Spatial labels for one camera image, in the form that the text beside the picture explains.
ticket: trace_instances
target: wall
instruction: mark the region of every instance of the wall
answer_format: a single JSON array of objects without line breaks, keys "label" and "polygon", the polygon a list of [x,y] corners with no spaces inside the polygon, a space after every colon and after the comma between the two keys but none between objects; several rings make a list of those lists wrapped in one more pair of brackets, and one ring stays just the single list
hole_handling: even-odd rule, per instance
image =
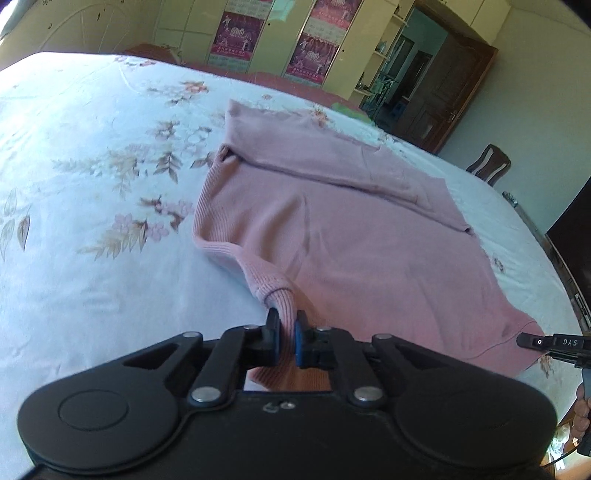
[{"label": "wall", "polygon": [[121,52],[151,41],[161,0],[39,0],[0,44],[0,69],[38,51]]},{"label": "wall", "polygon": [[493,143],[511,159],[495,188],[542,231],[591,176],[591,36],[511,9],[497,60],[440,156],[466,168]]},{"label": "wall", "polygon": [[[399,85],[400,81],[402,81],[404,74],[408,70],[408,67],[410,66],[417,52],[421,50],[426,53],[430,53],[431,55],[433,55],[433,57],[435,57],[435,55],[441,48],[443,41],[447,37],[447,31],[445,31],[443,27],[439,26],[438,23],[431,20],[428,16],[426,16],[419,10],[415,10],[408,19],[408,27],[402,31],[402,35],[412,40],[414,42],[414,45],[413,49],[408,54],[406,61],[404,62],[404,64],[402,64],[400,72],[398,72],[398,75],[396,76],[396,80],[398,81],[398,83],[395,83],[394,87],[389,92],[387,96],[387,102],[389,102],[392,98],[392,95],[394,95],[396,87]],[[394,59],[390,61],[389,66],[385,70],[386,72],[388,71],[389,67],[393,62]]]}]

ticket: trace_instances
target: green cloth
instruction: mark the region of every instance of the green cloth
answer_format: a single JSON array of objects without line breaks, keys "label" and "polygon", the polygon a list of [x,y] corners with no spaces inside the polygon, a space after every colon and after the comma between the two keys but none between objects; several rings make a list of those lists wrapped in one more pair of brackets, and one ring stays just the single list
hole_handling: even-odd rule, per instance
[{"label": "green cloth", "polygon": [[351,118],[355,118],[356,120],[361,120],[364,124],[374,125],[371,118],[369,118],[365,113],[356,112],[355,110],[351,110],[348,106],[342,105],[339,102],[333,103],[330,108],[335,112],[342,113]]}]

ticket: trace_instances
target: ribbed cuff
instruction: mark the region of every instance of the ribbed cuff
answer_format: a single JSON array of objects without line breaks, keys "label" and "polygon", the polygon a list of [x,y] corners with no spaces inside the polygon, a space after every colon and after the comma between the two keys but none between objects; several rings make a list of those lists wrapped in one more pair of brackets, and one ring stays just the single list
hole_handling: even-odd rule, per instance
[{"label": "ribbed cuff", "polygon": [[274,368],[255,368],[249,377],[269,390],[301,391],[330,390],[328,374],[316,368],[301,370],[294,359],[294,325],[296,303],[289,290],[276,290],[265,300],[269,308],[276,308],[281,319],[281,355]]}]

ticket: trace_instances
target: ceiling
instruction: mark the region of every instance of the ceiling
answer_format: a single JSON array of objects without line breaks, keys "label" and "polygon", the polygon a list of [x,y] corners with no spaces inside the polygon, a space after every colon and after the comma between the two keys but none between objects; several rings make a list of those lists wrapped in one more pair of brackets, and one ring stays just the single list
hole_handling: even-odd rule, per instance
[{"label": "ceiling", "polygon": [[591,29],[560,0],[509,0],[509,3],[514,8],[533,12],[591,35]]}]

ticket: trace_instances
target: poster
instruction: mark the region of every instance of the poster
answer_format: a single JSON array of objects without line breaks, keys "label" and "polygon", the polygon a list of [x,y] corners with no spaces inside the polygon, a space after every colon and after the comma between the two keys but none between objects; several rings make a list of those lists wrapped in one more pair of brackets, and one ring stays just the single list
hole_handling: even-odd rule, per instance
[{"label": "poster", "polygon": [[348,30],[361,0],[316,0],[310,18]]},{"label": "poster", "polygon": [[260,18],[224,12],[213,40],[212,53],[250,61],[263,23]]},{"label": "poster", "polygon": [[338,45],[302,33],[285,74],[322,85]]},{"label": "poster", "polygon": [[284,76],[322,85],[362,0],[316,0]]},{"label": "poster", "polygon": [[207,64],[246,72],[272,5],[273,0],[228,0]]}]

